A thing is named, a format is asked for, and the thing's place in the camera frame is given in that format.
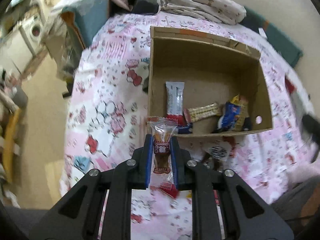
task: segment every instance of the crumpled bedding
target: crumpled bedding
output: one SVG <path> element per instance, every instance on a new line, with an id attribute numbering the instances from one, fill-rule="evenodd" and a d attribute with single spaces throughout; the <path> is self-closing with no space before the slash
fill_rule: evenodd
<path id="1" fill-rule="evenodd" d="M 64 195 L 91 168 L 109 170 L 143 146 L 150 26 L 188 28 L 240 41 L 261 52 L 260 63 L 270 97 L 273 130 L 234 138 L 226 168 L 235 170 L 267 203 L 288 189 L 287 169 L 309 162 L 312 150 L 303 142 L 290 98 L 287 74 L 307 111 L 308 95 L 292 68 L 257 33 L 241 25 L 223 25 L 160 12 L 155 16 L 127 14 L 109 19 L 90 48 L 82 53 L 73 88 L 65 135 Z M 180 147 L 199 158 L 202 140 L 179 140 Z M 176 200 L 149 188 L 132 192 L 132 239 L 178 239 L 192 231 L 188 192 Z"/>
<path id="2" fill-rule="evenodd" d="M 165 12 L 191 16 L 216 23 L 235 25 L 246 16 L 246 10 L 231 0 L 156 0 Z"/>

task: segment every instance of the washing machine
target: washing machine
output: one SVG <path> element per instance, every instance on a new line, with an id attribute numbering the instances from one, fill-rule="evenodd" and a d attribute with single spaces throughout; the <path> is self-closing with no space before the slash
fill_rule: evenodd
<path id="1" fill-rule="evenodd" d="M 33 56 L 43 48 L 40 44 L 42 31 L 43 25 L 38 13 L 22 22 L 20 32 Z"/>

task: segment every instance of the beige wall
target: beige wall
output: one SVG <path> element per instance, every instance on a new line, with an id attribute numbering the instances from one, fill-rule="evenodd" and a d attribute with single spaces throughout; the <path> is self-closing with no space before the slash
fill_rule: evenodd
<path id="1" fill-rule="evenodd" d="M 304 56 L 295 70 L 320 116 L 320 15 L 310 0 L 234 0 L 246 5 L 286 33 Z"/>

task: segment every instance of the pink cloth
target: pink cloth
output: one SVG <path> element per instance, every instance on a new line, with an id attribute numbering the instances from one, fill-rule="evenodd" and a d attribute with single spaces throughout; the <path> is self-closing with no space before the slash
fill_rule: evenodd
<path id="1" fill-rule="evenodd" d="M 142 92 L 142 81 L 148 76 L 151 25 L 212 33 L 261 52 L 274 129 L 235 138 L 226 166 L 235 170 L 267 203 L 279 198 L 288 188 L 286 170 L 311 158 L 285 89 L 284 75 L 290 66 L 267 41 L 241 25 L 164 12 L 155 16 L 115 16 L 100 29 L 90 48 L 83 51 L 67 119 L 61 193 L 80 179 L 72 172 L 75 156 L 90 158 L 89 169 L 104 171 L 131 158 L 133 150 L 143 146 L 147 95 Z M 204 142 L 181 139 L 180 146 L 197 157 L 202 154 Z M 187 194 L 181 192 L 173 200 L 160 191 L 133 191 L 132 239 L 163 240 L 190 235 L 192 206 Z M 137 206 L 145 207 L 147 212 Z"/>

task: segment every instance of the washing machine door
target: washing machine door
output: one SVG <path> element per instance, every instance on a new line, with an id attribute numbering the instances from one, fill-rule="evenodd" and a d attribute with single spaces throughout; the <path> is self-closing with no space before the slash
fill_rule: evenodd
<path id="1" fill-rule="evenodd" d="M 41 32 L 42 32 L 42 26 L 39 23 L 32 24 L 30 27 L 30 38 L 34 42 L 39 42 Z"/>

